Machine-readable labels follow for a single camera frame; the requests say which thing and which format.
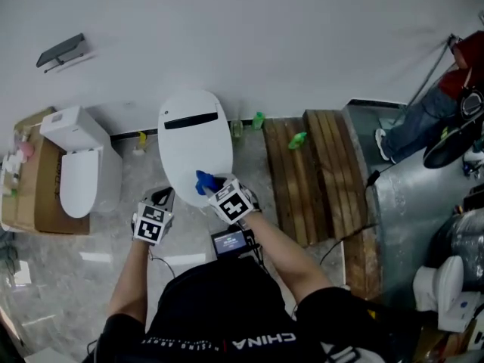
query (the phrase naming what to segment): person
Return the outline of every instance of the person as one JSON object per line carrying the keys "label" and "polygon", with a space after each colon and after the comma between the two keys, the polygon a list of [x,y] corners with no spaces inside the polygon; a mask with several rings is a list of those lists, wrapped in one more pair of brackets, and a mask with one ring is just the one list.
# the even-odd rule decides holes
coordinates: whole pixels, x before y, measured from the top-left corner
{"label": "person", "polygon": [[399,163],[420,149],[441,132],[440,121],[452,118],[458,111],[457,100],[464,86],[473,87],[484,80],[484,31],[477,31],[457,42],[451,38],[449,47],[458,69],[446,73],[415,105],[411,105],[400,126],[385,132],[377,129],[375,140],[385,160]]}
{"label": "person", "polygon": [[145,333],[150,245],[134,239],[104,330],[84,362],[392,361],[389,336],[363,300],[333,287],[260,211],[243,220],[293,294],[296,321],[275,280],[246,256],[199,265],[171,280]]}

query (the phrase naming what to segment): pink object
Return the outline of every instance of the pink object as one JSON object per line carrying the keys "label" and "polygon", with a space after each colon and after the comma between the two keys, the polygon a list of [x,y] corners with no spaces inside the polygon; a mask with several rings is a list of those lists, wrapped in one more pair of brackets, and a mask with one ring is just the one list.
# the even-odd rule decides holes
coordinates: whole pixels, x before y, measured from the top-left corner
{"label": "pink object", "polygon": [[27,141],[22,141],[18,143],[18,148],[22,151],[23,155],[29,159],[30,157],[33,156],[35,152],[35,148],[33,147],[32,144],[30,144]]}

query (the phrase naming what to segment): sneaker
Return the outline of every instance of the sneaker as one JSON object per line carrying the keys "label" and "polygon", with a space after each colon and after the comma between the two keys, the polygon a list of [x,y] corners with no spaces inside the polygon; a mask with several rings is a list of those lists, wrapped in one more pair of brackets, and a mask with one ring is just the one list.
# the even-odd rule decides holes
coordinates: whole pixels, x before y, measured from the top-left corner
{"label": "sneaker", "polygon": [[380,149],[380,155],[381,158],[384,159],[385,161],[389,161],[390,158],[385,155],[383,152],[383,148],[381,147],[381,141],[383,140],[383,137],[386,136],[386,133],[383,129],[377,129],[375,132],[375,141],[377,142],[378,149]]}

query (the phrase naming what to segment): marble floor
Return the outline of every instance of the marble floor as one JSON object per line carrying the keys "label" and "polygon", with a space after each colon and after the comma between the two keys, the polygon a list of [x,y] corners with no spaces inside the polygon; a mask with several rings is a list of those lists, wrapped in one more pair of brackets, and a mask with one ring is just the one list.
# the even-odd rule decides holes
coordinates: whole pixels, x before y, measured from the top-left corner
{"label": "marble floor", "polygon": [[[135,139],[113,143],[123,157],[123,186],[119,206],[111,213],[92,214],[91,234],[86,236],[16,234],[17,263],[21,270],[14,277],[0,266],[0,308],[12,320],[31,352],[52,347],[81,361],[86,345],[98,338],[106,320],[107,303],[132,242],[130,218],[143,193],[168,185],[158,153],[157,137],[148,139],[147,153],[135,156]],[[262,211],[277,223],[271,178],[268,172],[261,131],[244,130],[234,143],[234,174],[254,190]],[[177,275],[193,266],[214,259],[209,234],[225,225],[209,209],[198,209],[179,198],[174,205],[175,222],[163,242],[153,248]],[[317,260],[334,240],[308,248]],[[294,301],[265,257],[268,270],[281,285],[288,312]],[[323,268],[336,284],[343,284],[340,247],[325,259]],[[160,261],[148,266],[148,324],[166,284],[170,270]]]}

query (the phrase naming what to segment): small screen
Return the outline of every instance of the small screen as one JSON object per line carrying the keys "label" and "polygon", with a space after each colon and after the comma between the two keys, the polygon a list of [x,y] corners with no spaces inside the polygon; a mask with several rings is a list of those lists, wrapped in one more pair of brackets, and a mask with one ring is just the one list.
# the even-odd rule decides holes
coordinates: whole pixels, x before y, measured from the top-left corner
{"label": "small screen", "polygon": [[221,237],[213,238],[213,243],[218,254],[227,253],[247,245],[242,231],[226,234]]}

